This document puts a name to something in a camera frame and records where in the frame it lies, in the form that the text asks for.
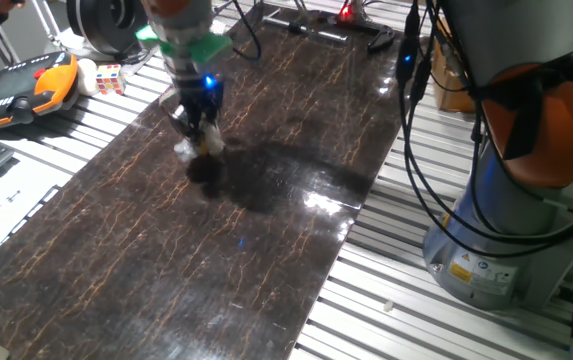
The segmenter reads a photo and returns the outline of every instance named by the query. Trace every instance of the cardboard box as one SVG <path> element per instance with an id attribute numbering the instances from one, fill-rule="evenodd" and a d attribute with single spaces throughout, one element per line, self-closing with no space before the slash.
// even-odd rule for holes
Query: cardboard box
<path id="1" fill-rule="evenodd" d="M 435 80 L 446 89 L 461 89 L 462 84 L 457 76 L 446 64 L 446 58 L 442 54 L 439 43 L 435 44 L 435 57 L 433 59 L 433 76 Z M 435 84 L 435 101 L 437 108 L 445 111 L 458 111 L 465 113 L 475 112 L 475 103 L 465 91 L 446 91 Z"/>

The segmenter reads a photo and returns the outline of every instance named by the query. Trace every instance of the power cord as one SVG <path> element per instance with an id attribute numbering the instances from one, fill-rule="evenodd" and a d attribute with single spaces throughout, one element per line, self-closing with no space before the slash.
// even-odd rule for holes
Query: power cord
<path id="1" fill-rule="evenodd" d="M 262 45 L 259 43 L 259 39 L 257 39 L 257 35 L 255 34 L 255 30 L 253 29 L 252 26 L 250 26 L 248 19 L 246 19 L 246 15 L 244 14 L 244 10 L 242 10 L 242 7 L 239 5 L 239 1 L 238 0 L 232 0 L 232 1 L 233 1 L 233 4 L 235 4 L 235 8 L 237 8 L 237 12 L 239 12 L 239 16 L 241 17 L 242 22 L 244 23 L 244 25 L 246 26 L 246 28 L 250 32 L 250 36 L 253 38 L 253 42 L 255 43 L 255 47 L 257 48 L 257 55 L 254 57 L 248 56 L 237 48 L 233 48 L 233 51 L 245 60 L 259 61 L 262 58 Z"/>

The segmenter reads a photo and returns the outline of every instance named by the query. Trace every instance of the white paper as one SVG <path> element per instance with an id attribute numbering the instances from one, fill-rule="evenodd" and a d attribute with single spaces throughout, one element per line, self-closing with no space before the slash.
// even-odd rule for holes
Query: white paper
<path id="1" fill-rule="evenodd" d="M 19 163 L 0 178 L 0 245 L 11 230 L 37 205 L 55 184 L 40 176 L 43 167 Z M 20 191 L 9 203 L 6 198 Z"/>

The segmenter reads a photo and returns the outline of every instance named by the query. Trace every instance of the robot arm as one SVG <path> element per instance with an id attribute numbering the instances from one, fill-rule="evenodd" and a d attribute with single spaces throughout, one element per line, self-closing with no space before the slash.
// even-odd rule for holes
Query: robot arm
<path id="1" fill-rule="evenodd" d="M 223 143 L 217 130 L 224 87 L 216 63 L 232 48 L 226 36 L 210 32 L 210 0 L 142 0 L 149 24 L 137 36 L 144 45 L 160 45 L 182 111 L 169 111 L 173 127 L 195 152 L 218 155 Z"/>

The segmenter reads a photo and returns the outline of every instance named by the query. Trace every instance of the small white object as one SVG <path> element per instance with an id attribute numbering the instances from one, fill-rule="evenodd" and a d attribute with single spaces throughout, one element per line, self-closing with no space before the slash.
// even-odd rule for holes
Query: small white object
<path id="1" fill-rule="evenodd" d="M 384 311 L 385 312 L 391 312 L 393 311 L 393 300 L 388 300 L 388 302 L 386 302 L 386 304 L 384 304 Z"/>
<path id="2" fill-rule="evenodd" d="M 207 123 L 205 120 L 202 120 L 202 124 L 207 124 L 205 126 L 204 131 L 204 141 L 206 142 L 206 147 L 208 148 L 208 152 L 213 156 L 219 156 L 222 151 L 224 151 L 224 141 L 222 140 L 222 136 L 219 133 L 219 129 L 215 127 L 213 124 Z"/>
<path id="3" fill-rule="evenodd" d="M 189 162 L 197 157 L 197 153 L 188 139 L 184 138 L 180 143 L 175 144 L 175 154 L 182 162 Z"/>
<path id="4" fill-rule="evenodd" d="M 86 96 L 93 96 L 99 92 L 97 81 L 97 64 L 90 59 L 81 59 L 77 62 L 79 80 L 79 93 Z"/>

